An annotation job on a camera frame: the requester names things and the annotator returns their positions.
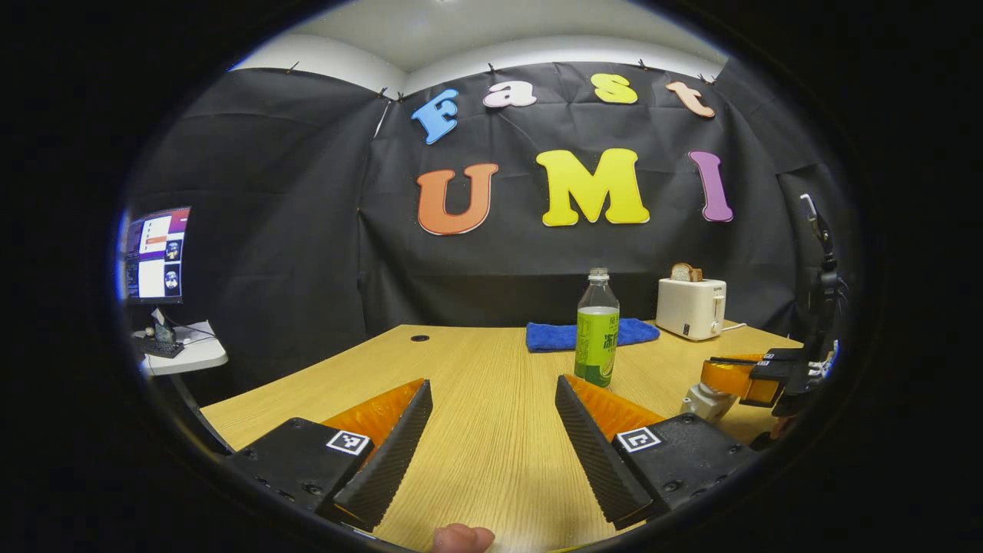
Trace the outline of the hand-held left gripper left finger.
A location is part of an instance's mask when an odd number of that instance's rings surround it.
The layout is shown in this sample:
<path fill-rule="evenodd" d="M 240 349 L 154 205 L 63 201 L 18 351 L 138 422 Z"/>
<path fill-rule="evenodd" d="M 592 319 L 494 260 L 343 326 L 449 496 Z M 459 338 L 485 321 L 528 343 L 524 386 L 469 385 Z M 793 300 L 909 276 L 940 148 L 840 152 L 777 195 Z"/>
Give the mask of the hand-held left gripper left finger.
<path fill-rule="evenodd" d="M 322 422 L 293 417 L 229 455 L 235 475 L 317 517 L 371 532 L 414 458 L 433 407 L 427 379 Z"/>

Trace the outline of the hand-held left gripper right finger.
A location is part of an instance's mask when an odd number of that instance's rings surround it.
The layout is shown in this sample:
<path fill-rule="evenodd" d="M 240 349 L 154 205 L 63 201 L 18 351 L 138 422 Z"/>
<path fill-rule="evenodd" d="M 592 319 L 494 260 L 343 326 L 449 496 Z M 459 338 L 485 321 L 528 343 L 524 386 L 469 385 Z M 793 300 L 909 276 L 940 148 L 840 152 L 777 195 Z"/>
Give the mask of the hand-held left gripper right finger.
<path fill-rule="evenodd" d="M 570 374 L 558 377 L 554 404 L 617 529 L 702 498 L 760 456 L 694 413 L 664 418 Z"/>

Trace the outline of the white teacup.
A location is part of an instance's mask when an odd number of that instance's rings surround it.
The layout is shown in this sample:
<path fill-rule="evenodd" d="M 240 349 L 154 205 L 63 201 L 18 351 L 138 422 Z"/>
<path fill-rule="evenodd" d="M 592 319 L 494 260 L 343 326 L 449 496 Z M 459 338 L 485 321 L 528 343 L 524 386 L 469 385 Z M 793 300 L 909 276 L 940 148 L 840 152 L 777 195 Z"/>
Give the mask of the white teacup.
<path fill-rule="evenodd" d="M 737 400 L 737 396 L 732 393 L 720 392 L 705 382 L 698 382 L 686 392 L 679 413 L 693 414 L 693 416 L 699 416 L 710 424 L 717 424 L 726 416 Z"/>

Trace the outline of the green label water bottle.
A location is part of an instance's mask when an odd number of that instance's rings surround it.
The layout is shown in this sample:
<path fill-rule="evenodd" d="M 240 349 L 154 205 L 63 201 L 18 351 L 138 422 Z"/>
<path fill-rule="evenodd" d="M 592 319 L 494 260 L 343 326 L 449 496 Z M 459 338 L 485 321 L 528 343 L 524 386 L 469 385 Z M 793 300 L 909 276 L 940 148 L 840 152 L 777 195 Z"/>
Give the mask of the green label water bottle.
<path fill-rule="evenodd" d="M 610 287 L 610 274 L 593 267 L 577 305 L 574 374 L 595 386 L 611 384 L 619 332 L 619 302 Z"/>

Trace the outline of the white toaster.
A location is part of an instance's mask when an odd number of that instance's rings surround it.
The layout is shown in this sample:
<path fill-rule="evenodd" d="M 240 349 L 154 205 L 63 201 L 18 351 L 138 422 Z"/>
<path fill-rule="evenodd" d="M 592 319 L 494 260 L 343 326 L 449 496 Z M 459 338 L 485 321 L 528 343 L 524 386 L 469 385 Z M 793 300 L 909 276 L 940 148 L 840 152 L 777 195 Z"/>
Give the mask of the white toaster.
<path fill-rule="evenodd" d="M 661 279 L 657 287 L 657 328 L 692 340 L 712 339 L 723 332 L 727 284 L 723 280 Z"/>

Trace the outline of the blue cloth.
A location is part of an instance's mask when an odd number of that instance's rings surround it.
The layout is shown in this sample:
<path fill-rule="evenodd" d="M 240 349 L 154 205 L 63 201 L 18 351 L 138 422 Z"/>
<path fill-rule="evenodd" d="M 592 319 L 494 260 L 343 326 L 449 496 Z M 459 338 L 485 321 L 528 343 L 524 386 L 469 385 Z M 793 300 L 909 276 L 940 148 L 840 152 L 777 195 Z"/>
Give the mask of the blue cloth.
<path fill-rule="evenodd" d="M 618 329 L 618 346 L 653 342 L 660 337 L 660 330 L 652 323 L 639 319 L 621 318 Z M 525 340 L 530 353 L 553 353 L 570 351 L 576 347 L 576 325 L 548 325 L 547 323 L 527 323 Z"/>

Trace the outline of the white side table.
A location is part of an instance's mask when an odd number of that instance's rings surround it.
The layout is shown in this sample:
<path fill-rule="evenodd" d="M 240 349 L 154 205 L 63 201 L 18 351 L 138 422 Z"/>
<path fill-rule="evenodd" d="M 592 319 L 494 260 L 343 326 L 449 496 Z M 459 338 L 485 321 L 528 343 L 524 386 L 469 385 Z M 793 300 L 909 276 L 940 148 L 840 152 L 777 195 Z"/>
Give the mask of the white side table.
<path fill-rule="evenodd" d="M 176 339 L 184 349 L 172 359 L 140 353 L 138 368 L 147 376 L 169 376 L 218 367 L 228 362 L 228 355 L 212 329 L 210 321 L 189 326 L 170 323 Z"/>

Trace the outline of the black keyboard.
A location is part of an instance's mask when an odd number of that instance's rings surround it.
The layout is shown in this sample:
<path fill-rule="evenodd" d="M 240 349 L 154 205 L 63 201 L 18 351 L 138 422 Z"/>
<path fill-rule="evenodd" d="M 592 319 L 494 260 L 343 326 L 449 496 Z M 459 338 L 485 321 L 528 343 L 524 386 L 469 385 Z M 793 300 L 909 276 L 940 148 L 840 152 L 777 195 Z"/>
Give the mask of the black keyboard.
<path fill-rule="evenodd" d="M 144 355 L 156 356 L 164 359 L 174 359 L 180 355 L 185 344 L 180 342 L 159 342 L 153 337 L 134 337 L 134 346 Z"/>

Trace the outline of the computer monitor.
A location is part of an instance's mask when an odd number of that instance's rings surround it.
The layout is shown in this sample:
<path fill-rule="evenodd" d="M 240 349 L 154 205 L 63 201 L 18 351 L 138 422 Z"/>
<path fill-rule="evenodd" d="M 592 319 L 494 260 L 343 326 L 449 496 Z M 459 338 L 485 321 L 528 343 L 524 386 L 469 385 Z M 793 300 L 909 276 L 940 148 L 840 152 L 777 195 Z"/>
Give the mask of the computer monitor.
<path fill-rule="evenodd" d="M 190 206 L 151 211 L 127 225 L 123 239 L 127 304 L 183 302 L 185 241 L 190 214 Z"/>

